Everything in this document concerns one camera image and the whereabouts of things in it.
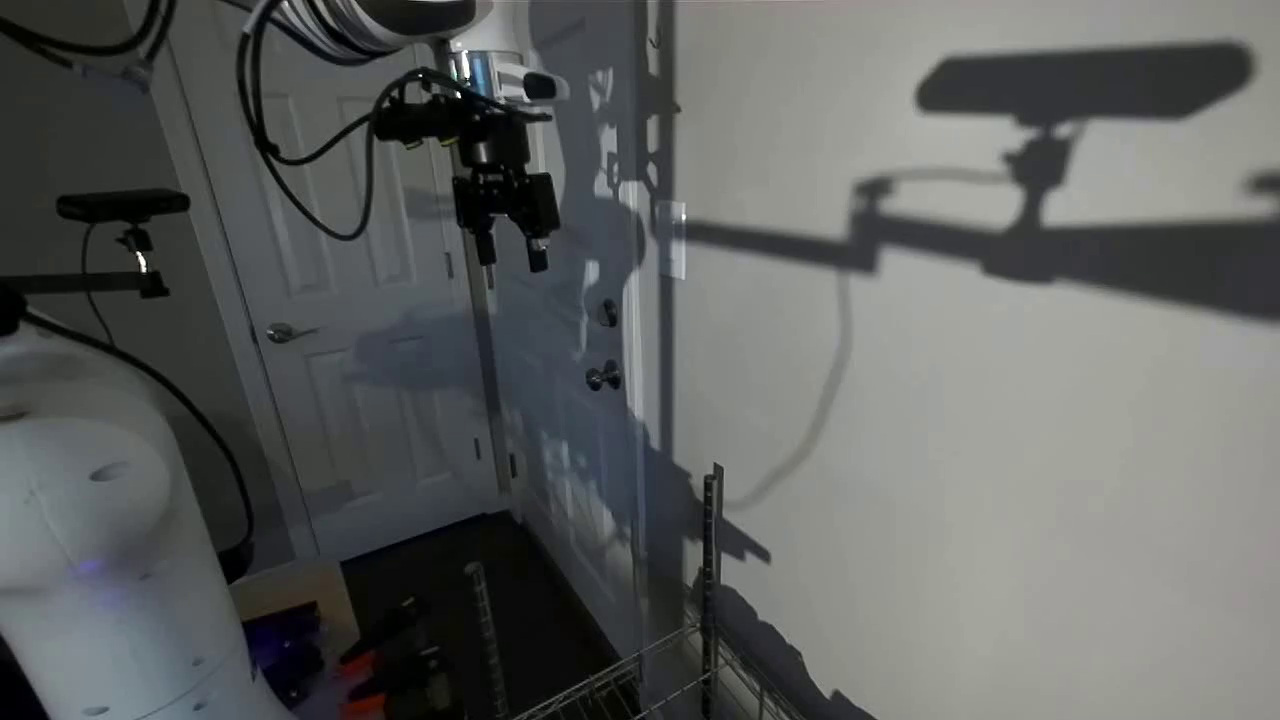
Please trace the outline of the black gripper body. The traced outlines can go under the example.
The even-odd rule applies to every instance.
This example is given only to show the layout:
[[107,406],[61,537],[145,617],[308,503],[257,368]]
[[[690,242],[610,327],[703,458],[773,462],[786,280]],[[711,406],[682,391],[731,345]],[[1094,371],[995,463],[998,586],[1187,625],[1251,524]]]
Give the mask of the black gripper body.
[[508,217],[529,242],[559,230],[549,171],[529,169],[529,133],[508,115],[478,115],[461,137],[463,171],[450,182],[455,220],[487,242],[493,226]]

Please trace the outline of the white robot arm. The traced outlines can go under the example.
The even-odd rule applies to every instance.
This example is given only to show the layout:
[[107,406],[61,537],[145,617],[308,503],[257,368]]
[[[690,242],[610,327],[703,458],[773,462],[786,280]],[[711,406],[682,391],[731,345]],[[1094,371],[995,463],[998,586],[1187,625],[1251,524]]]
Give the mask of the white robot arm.
[[293,720],[253,665],[164,371],[2,297],[0,633],[47,720]]

